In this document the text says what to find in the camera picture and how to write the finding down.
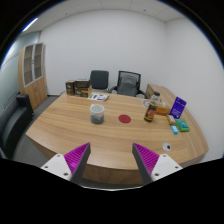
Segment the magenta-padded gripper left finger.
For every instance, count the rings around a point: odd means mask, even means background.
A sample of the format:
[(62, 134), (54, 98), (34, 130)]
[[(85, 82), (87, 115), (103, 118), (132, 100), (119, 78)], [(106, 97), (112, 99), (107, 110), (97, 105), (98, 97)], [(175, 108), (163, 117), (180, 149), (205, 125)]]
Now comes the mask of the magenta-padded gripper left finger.
[(65, 155), (56, 154), (42, 166), (42, 169), (65, 180), (79, 184), (90, 153), (90, 144), (86, 143)]

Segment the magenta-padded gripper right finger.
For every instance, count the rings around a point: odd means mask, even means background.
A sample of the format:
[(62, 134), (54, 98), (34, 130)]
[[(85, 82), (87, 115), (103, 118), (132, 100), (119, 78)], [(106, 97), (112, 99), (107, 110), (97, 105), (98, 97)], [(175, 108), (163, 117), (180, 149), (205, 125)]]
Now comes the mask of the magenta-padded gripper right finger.
[(182, 169), (168, 154), (158, 155), (152, 150), (134, 143), (132, 153), (136, 160), (140, 176), (144, 185)]

